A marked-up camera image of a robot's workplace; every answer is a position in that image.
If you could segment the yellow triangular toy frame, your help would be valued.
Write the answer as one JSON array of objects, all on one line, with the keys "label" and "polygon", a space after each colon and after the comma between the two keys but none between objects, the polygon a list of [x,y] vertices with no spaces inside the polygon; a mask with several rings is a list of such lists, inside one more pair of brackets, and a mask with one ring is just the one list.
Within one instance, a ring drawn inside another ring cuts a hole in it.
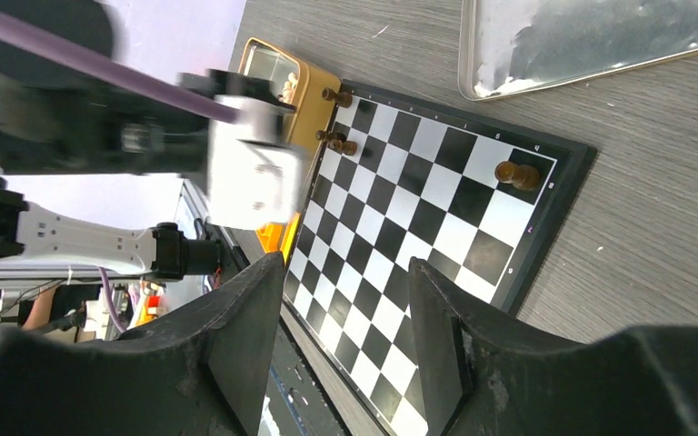
[{"label": "yellow triangular toy frame", "polygon": [[295,213],[287,224],[268,223],[257,229],[255,235],[265,253],[282,252],[287,258],[291,252],[301,214]]}]

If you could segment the dark pawn on board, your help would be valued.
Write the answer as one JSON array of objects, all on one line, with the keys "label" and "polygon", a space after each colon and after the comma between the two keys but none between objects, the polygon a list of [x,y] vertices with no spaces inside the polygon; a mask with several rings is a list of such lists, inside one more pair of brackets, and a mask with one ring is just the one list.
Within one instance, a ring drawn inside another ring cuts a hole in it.
[{"label": "dark pawn on board", "polygon": [[346,135],[341,133],[341,132],[336,132],[336,131],[328,132],[325,130],[317,130],[315,132],[315,137],[320,142],[330,142],[333,140],[339,140],[342,142],[346,141]]}]

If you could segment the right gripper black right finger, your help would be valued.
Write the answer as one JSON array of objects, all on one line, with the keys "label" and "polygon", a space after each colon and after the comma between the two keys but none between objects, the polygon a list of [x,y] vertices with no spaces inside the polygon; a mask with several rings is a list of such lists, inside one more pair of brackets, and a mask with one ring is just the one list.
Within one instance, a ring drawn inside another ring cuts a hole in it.
[{"label": "right gripper black right finger", "polygon": [[698,435],[698,327],[582,344],[477,300],[412,259],[414,346],[433,435]]}]

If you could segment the tin lid with bears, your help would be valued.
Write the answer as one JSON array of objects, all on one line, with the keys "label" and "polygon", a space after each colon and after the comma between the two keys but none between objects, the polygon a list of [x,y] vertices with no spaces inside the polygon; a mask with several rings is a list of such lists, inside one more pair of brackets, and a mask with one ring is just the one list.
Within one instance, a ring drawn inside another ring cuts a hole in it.
[{"label": "tin lid with bears", "polygon": [[471,101],[698,53],[698,1],[464,1],[457,84]]}]

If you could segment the black white folding chessboard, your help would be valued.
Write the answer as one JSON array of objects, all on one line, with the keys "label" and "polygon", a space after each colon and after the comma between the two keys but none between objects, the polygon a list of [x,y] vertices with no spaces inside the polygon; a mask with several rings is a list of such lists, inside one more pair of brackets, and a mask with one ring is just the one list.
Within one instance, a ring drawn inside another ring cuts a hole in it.
[{"label": "black white folding chessboard", "polygon": [[[342,90],[353,102],[330,129],[357,152],[320,155],[284,299],[386,433],[424,435],[410,260],[517,312],[596,149],[368,84]],[[536,168],[538,187],[499,183],[503,161]]]}]

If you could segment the dark rook corner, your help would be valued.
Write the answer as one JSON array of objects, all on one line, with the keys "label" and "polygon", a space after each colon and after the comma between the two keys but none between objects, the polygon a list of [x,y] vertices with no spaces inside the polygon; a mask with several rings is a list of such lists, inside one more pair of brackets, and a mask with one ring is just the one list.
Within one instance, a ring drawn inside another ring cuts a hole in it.
[{"label": "dark rook corner", "polygon": [[499,183],[510,184],[520,191],[533,191],[540,183],[540,174],[536,168],[510,161],[497,164],[494,177]]}]

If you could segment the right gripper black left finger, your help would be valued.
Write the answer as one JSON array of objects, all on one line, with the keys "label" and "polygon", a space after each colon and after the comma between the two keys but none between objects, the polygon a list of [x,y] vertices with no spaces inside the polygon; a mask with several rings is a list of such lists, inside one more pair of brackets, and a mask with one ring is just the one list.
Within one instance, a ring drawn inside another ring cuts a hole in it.
[{"label": "right gripper black left finger", "polygon": [[0,328],[0,435],[255,435],[283,284],[269,253],[113,341]]}]

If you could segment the dark chess piece on board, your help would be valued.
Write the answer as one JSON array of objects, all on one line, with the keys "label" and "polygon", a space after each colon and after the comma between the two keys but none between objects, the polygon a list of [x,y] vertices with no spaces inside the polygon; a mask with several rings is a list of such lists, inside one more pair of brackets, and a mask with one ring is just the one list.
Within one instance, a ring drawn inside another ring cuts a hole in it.
[{"label": "dark chess piece on board", "polygon": [[325,87],[325,89],[322,91],[322,98],[327,102],[331,102],[343,108],[350,107],[353,102],[353,97],[350,93],[337,92],[329,87]]}]

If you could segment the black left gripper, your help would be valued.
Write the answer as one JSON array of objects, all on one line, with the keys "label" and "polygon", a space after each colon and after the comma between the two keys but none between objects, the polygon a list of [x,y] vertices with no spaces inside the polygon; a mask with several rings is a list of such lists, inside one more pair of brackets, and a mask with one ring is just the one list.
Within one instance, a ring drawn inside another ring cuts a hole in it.
[{"label": "black left gripper", "polygon": [[181,73],[178,82],[181,88],[211,100],[217,95],[245,96],[273,104],[286,113],[294,113],[295,106],[274,94],[272,84],[263,78],[215,69],[210,69],[208,75]]}]

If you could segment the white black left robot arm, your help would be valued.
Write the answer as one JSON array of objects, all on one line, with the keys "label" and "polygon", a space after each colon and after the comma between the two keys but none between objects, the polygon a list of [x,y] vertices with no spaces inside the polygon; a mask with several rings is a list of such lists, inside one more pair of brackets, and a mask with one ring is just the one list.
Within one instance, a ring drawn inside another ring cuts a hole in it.
[{"label": "white black left robot arm", "polygon": [[[267,81],[213,70],[173,85],[113,58],[115,32],[96,1],[0,1],[0,167],[18,175],[191,173],[240,193],[213,222],[253,230],[294,212],[302,153],[284,137],[294,111]],[[128,230],[51,211],[0,175],[0,261],[98,266],[176,282],[212,273],[221,244],[174,223]]]}]

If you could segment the gold tin box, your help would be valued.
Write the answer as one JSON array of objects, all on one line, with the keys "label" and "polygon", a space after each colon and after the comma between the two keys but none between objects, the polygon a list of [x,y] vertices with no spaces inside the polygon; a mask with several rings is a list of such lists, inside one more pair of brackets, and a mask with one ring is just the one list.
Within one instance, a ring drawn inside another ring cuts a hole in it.
[{"label": "gold tin box", "polygon": [[250,38],[238,71],[271,82],[272,92],[296,111],[287,115],[284,132],[289,143],[305,149],[307,161],[312,162],[320,149],[315,133],[331,123],[335,103],[323,99],[323,90],[338,92],[340,79],[290,52],[261,39]]}]

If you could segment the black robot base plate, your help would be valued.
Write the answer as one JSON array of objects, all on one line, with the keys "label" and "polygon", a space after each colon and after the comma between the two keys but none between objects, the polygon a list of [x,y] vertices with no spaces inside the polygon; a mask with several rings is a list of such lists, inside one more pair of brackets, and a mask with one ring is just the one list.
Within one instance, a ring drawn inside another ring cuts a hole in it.
[{"label": "black robot base plate", "polygon": [[258,433],[294,436],[349,433],[283,322],[277,326]]}]

